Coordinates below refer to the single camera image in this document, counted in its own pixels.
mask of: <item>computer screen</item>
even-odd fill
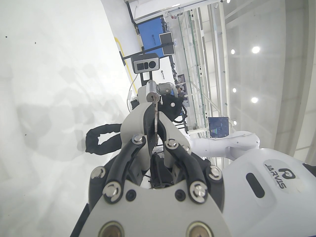
[[[160,39],[161,44],[170,43],[170,42],[174,41],[172,38],[172,32],[159,34],[159,39]],[[164,56],[173,55],[173,54],[175,54],[175,46],[174,45],[164,46],[162,48],[162,52],[163,52]]]
[[[210,136],[213,138],[223,138],[229,135],[229,125],[227,117],[209,118]]]

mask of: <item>black strap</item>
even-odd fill
[[[112,153],[122,148],[121,135],[117,134],[107,141],[99,145],[98,137],[101,134],[112,132],[120,132],[122,124],[106,124],[93,129],[90,129],[86,135],[86,152],[97,155],[105,155]]]

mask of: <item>white robotic arm segment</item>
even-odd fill
[[[192,151],[200,157],[226,157],[235,160],[249,149],[259,149],[260,140],[254,133],[237,131],[224,138],[191,139]]]

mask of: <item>blue panel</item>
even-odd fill
[[[228,118],[209,118],[210,136],[223,138],[229,135]]]
[[[161,45],[159,39],[159,34],[163,33],[161,18],[141,23],[138,25],[138,29],[145,50]],[[157,53],[159,58],[164,56],[162,49],[157,49],[148,53]]]

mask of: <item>jarvis logo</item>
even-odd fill
[[[164,80],[165,79],[165,75],[163,74],[163,70],[161,70],[160,74],[161,74],[162,79]]]
[[[272,165],[267,165],[267,164],[264,164],[264,165],[270,171],[271,176],[274,178],[274,180],[276,181],[276,183],[281,189],[287,188],[285,181],[283,181],[282,177],[284,179],[294,179],[296,177],[294,173],[288,168],[280,168],[278,169],[278,171],[276,171],[272,167]]]
[[[151,37],[153,38],[154,44],[156,45],[155,35],[152,34]]]
[[[282,177],[285,179],[294,179],[295,178],[295,174],[288,168],[280,168],[279,172],[284,172]]]

